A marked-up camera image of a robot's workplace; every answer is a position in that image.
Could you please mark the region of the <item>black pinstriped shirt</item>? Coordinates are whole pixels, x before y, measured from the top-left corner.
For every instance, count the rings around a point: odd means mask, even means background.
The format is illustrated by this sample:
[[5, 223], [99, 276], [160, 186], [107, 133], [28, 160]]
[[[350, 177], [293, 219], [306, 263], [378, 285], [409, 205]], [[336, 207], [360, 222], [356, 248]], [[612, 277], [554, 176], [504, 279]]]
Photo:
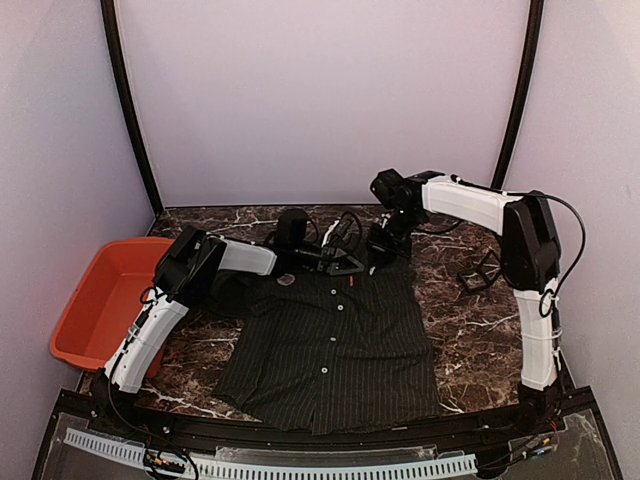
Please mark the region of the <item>black pinstriped shirt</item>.
[[240, 336], [214, 396], [275, 428], [370, 432], [435, 416], [439, 399], [410, 264], [291, 286], [228, 273], [213, 308]]

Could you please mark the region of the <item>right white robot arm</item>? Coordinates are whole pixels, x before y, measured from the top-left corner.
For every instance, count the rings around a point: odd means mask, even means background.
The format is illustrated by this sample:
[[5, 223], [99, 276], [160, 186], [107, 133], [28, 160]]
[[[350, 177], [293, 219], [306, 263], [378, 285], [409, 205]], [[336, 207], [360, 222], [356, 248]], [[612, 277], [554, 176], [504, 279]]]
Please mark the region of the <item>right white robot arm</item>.
[[510, 192], [475, 185], [456, 175], [425, 171], [404, 177], [394, 169], [377, 174], [370, 190], [388, 216], [367, 238], [370, 269], [411, 254], [411, 235], [433, 214], [454, 217], [500, 239], [500, 272], [513, 289], [522, 338], [520, 404], [510, 424], [534, 432], [562, 392], [558, 296], [567, 278], [550, 208], [555, 197], [539, 191]]

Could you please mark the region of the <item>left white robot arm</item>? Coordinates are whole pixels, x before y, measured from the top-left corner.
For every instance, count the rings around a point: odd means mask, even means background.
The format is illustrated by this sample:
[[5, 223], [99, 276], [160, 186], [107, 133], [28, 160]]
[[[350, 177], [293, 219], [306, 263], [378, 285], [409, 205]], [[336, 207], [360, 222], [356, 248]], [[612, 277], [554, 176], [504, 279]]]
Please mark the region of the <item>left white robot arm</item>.
[[168, 335], [190, 309], [210, 296], [220, 273], [280, 277], [294, 269], [329, 276], [362, 272], [362, 262], [342, 244], [341, 237], [329, 233], [321, 246], [264, 246], [186, 227], [157, 263], [151, 285], [141, 294], [140, 313], [100, 369], [106, 392], [139, 392]]

